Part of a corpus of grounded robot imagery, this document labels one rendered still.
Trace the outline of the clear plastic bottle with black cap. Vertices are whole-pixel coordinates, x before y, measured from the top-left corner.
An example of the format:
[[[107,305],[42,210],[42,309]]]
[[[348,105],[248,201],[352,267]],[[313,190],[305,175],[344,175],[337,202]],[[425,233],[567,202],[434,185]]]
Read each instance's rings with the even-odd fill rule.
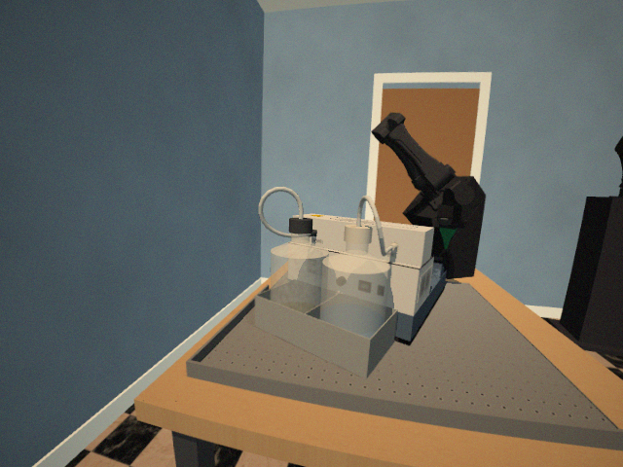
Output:
[[[329,251],[312,242],[312,219],[289,218],[291,241],[271,250],[271,301],[300,312],[320,305],[322,261]]]

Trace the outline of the clear plastic bottle with beige cap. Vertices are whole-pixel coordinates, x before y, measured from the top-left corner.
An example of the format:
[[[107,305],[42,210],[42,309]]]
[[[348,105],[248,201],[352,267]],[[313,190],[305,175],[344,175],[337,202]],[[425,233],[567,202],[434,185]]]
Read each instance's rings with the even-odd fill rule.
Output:
[[[369,254],[372,227],[345,225],[346,251],[322,261],[320,315],[371,338],[385,323],[390,265]]]

